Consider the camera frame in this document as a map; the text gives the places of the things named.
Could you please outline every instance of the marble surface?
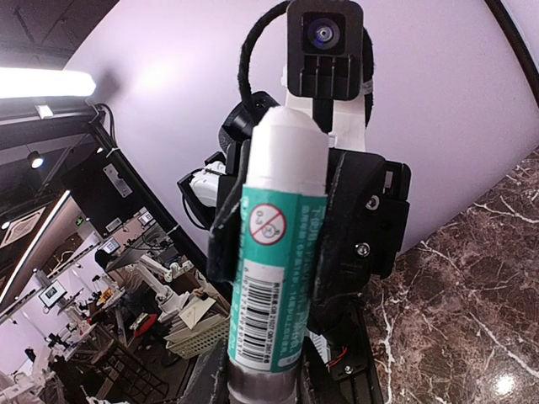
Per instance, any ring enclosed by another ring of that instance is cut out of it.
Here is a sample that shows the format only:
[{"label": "marble surface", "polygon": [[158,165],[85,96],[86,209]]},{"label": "marble surface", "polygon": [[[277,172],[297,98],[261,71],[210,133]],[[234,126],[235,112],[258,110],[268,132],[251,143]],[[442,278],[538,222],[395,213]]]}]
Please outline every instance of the marble surface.
[{"label": "marble surface", "polygon": [[386,403],[539,403],[538,271],[539,149],[370,283]]}]

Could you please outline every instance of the desk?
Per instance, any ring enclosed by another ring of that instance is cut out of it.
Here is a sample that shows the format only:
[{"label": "desk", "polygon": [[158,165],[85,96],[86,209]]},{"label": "desk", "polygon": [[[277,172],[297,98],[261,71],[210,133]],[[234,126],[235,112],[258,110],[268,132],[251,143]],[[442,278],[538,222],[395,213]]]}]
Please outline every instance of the desk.
[{"label": "desk", "polygon": [[71,359],[75,353],[77,352],[78,348],[84,344],[86,339],[92,334],[93,330],[96,328],[97,324],[93,324],[90,326],[79,338],[79,340],[73,344],[70,348],[66,349],[62,355],[66,360]]},{"label": "desk", "polygon": [[101,310],[108,311],[110,309],[115,310],[115,317],[116,317],[116,325],[118,326],[118,330],[120,330],[120,341],[124,344],[124,346],[127,346],[127,337],[125,336],[125,327],[124,327],[124,318],[121,315],[121,309],[118,306],[120,303],[120,300],[125,295],[125,290],[117,290],[110,299],[106,301],[106,303],[101,307]]}]

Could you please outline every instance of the ceiling light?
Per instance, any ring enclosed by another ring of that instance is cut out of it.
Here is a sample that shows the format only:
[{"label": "ceiling light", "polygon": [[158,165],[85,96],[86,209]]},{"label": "ceiling light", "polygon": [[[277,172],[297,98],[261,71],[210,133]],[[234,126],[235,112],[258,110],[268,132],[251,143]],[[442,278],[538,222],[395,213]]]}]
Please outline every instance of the ceiling light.
[{"label": "ceiling light", "polygon": [[28,155],[28,161],[30,163],[30,166],[33,168],[33,169],[36,169],[36,168],[39,168],[41,167],[41,165],[43,164],[43,162],[45,161],[43,159],[43,157],[37,152],[37,151],[32,151],[29,155]]},{"label": "ceiling light", "polygon": [[45,233],[45,230],[47,230],[47,227],[52,222],[52,219],[54,219],[54,217],[56,216],[56,214],[58,213],[60,208],[64,205],[64,202],[66,202],[67,198],[69,197],[69,194],[70,194],[70,191],[64,192],[64,194],[61,196],[61,198],[58,200],[58,202],[56,202],[56,205],[54,206],[54,208],[52,208],[51,213],[46,217],[46,219],[43,222],[43,225],[41,226],[41,228],[35,234],[34,240],[32,240],[32,242],[30,243],[30,245],[28,246],[28,248],[24,252],[23,257],[20,259],[19,263],[15,267],[15,270],[13,271],[11,276],[9,277],[9,280],[6,283],[5,288],[3,288],[2,294],[0,294],[0,304],[2,304],[2,301],[6,297],[6,294],[8,293],[9,287],[15,281],[15,278],[17,277],[17,274],[19,273],[19,271],[23,267],[24,263],[28,259],[28,256],[32,253],[32,251],[34,251],[35,245],[41,239],[41,237],[43,236],[43,233]]},{"label": "ceiling light", "polygon": [[0,67],[0,98],[89,97],[93,91],[87,73]]}]

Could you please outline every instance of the spotlight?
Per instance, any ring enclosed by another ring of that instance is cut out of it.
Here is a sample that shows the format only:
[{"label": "spotlight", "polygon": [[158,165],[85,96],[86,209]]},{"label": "spotlight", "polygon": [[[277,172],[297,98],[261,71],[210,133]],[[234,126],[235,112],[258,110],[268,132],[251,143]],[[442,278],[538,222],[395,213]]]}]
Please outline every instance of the spotlight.
[{"label": "spotlight", "polygon": [[32,151],[28,155],[28,161],[30,163],[30,166],[33,169],[36,169],[36,168],[41,167],[41,165],[43,164],[44,159],[37,151]]}]

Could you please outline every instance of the camera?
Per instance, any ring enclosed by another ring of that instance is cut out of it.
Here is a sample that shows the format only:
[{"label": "camera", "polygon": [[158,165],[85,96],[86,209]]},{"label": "camera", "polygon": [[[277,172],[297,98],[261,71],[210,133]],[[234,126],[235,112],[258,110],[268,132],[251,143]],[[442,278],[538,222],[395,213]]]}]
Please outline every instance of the camera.
[{"label": "camera", "polygon": [[363,9],[350,0],[293,0],[288,6],[288,90],[350,101],[360,93]]}]

